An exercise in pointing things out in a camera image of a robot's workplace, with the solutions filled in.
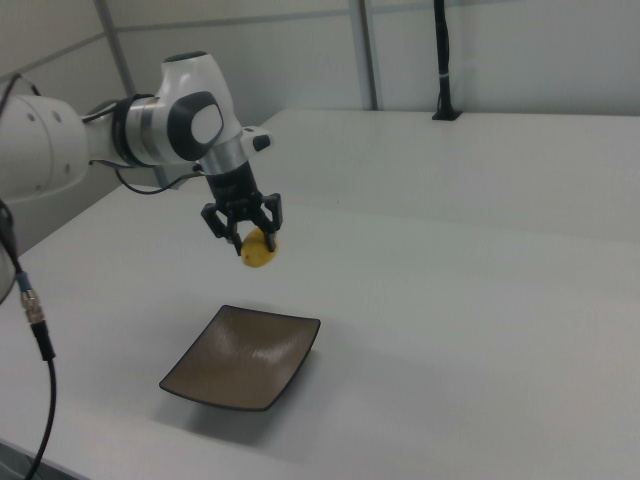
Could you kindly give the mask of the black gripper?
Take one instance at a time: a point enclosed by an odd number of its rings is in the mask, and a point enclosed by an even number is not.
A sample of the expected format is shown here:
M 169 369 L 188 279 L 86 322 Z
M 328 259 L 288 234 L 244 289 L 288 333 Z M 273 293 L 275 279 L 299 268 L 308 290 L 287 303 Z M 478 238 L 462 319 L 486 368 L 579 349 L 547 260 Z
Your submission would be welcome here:
M 214 202 L 202 208 L 201 216 L 214 236 L 224 238 L 240 256 L 242 239 L 237 224 L 251 221 L 263 233 L 268 251 L 274 252 L 283 223 L 281 195 L 259 192 L 249 162 L 226 173 L 206 175 L 205 179 Z

